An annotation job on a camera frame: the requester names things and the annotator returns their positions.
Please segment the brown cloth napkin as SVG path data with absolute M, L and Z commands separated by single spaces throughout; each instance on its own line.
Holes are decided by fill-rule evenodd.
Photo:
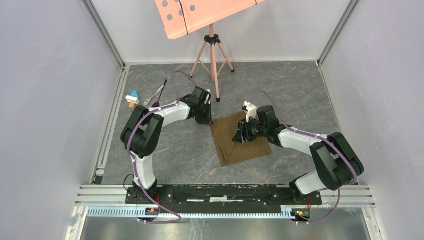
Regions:
M 238 122 L 245 118 L 246 113 L 241 111 L 227 117 L 217 118 L 210 126 L 222 167 L 264 157 L 272 153 L 265 137 L 259 137 L 253 142 L 246 143 L 233 141 L 238 130 Z

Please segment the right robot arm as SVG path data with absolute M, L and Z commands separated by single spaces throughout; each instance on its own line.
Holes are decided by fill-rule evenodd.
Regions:
M 288 196 L 293 203 L 302 204 L 310 194 L 321 190 L 336 191 L 354 185 L 364 173 L 362 162 L 340 132 L 315 134 L 280 123 L 271 105 L 257 107 L 245 102 L 242 110 L 246 116 L 237 123 L 234 142 L 245 144 L 265 138 L 272 145 L 312 157 L 315 171 L 289 183 Z

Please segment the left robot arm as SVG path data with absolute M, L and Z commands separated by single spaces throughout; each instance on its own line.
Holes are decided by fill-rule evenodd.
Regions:
M 139 189 L 137 196 L 145 204 L 151 204 L 157 198 L 153 153 L 158 146 L 162 128 L 192 118 L 199 125 L 211 125 L 211 98 L 208 90 L 196 86 L 191 94 L 170 104 L 151 108 L 137 106 L 133 110 L 120 140 L 131 157 L 133 182 Z

